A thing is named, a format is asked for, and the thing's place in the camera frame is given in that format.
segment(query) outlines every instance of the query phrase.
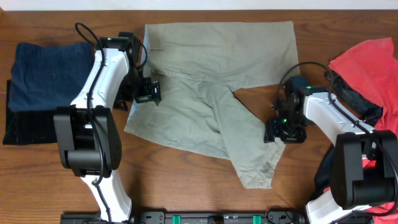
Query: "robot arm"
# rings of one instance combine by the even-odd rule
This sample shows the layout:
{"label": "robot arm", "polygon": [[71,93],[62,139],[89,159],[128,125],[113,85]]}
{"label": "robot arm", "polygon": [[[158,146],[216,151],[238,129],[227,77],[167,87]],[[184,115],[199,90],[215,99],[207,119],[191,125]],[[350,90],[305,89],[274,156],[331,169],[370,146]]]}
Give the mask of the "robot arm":
{"label": "robot arm", "polygon": [[[143,78],[135,68],[139,40],[133,33],[121,32],[119,37],[100,38],[104,46],[104,67],[91,96],[91,111],[87,111],[87,93],[97,76],[102,61],[100,50],[95,52],[95,62],[87,81],[72,101],[70,107],[58,107],[54,116],[58,148],[64,168],[89,186],[100,209],[101,219],[112,222],[129,222],[132,201],[123,189],[118,167],[121,161],[121,140],[112,116],[112,107],[123,87],[136,96],[137,103],[160,101],[159,83]],[[88,113],[94,117],[99,139],[95,138]],[[92,181],[100,176],[101,160],[98,141],[104,152],[104,174],[98,190]]]}
{"label": "robot arm", "polygon": [[[364,210],[395,200],[396,178],[392,167],[387,165],[385,153],[398,164],[397,138],[391,131],[376,131],[359,121],[334,94],[321,87],[309,86],[305,77],[297,76],[284,83],[285,101],[277,101],[274,109],[278,117],[266,123],[265,142],[281,138],[286,143],[301,143],[306,138],[305,127],[316,124],[335,146],[330,187],[323,195],[306,205],[309,223],[333,223],[354,210]],[[347,114],[340,113],[330,101]],[[381,151],[373,143],[377,138],[384,146]],[[363,169],[362,158],[376,161],[376,167]]]}

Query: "wooden table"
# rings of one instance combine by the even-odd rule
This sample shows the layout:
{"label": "wooden table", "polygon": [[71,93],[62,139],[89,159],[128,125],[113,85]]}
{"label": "wooden table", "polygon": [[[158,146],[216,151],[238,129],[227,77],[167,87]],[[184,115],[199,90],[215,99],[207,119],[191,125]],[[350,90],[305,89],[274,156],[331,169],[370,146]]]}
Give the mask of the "wooden table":
{"label": "wooden table", "polygon": [[[82,41],[75,21],[98,36],[168,22],[294,22],[301,62],[327,62],[367,39],[398,37],[396,11],[80,11],[0,13],[0,136],[4,136],[6,80],[16,45],[43,46]],[[323,71],[301,68],[311,85],[325,85]],[[236,96],[261,120],[272,116],[275,87],[238,90]],[[303,144],[288,145],[278,163],[273,189],[243,189],[230,161],[163,147],[124,133],[128,113],[114,111],[123,142],[119,167],[134,210],[265,211],[273,205],[302,208],[313,192],[313,177],[330,141],[307,128]],[[59,223],[64,212],[95,212],[88,187],[61,166],[56,144],[1,146],[0,223]]]}

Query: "white wall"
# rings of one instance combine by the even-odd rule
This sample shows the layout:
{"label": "white wall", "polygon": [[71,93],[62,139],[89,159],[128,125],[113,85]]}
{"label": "white wall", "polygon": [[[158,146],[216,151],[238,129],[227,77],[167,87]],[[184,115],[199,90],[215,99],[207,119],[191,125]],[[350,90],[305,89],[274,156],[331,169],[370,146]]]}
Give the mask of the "white wall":
{"label": "white wall", "polygon": [[5,11],[398,9],[398,0],[0,0]]}

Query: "green connector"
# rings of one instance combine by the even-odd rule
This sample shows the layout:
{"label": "green connector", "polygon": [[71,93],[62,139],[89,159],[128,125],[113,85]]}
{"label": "green connector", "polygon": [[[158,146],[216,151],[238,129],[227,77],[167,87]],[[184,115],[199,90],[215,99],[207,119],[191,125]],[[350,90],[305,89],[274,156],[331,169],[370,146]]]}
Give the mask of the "green connector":
{"label": "green connector", "polygon": [[253,215],[253,224],[261,224],[261,216]]}
{"label": "green connector", "polygon": [[181,224],[181,216],[173,215],[173,224]]}

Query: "red cloth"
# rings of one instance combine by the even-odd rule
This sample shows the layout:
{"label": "red cloth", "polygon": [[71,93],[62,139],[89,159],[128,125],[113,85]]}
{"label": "red cloth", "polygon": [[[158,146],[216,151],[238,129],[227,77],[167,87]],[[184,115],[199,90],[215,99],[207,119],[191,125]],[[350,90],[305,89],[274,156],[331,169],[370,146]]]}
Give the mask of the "red cloth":
{"label": "red cloth", "polygon": [[[383,115],[375,125],[377,130],[389,129],[398,133],[398,60],[392,54],[394,44],[391,38],[366,40],[346,51],[329,67],[337,72],[354,90],[375,105],[383,107]],[[393,203],[371,212],[388,211]],[[388,217],[374,217],[374,222],[398,223],[398,213]]]}

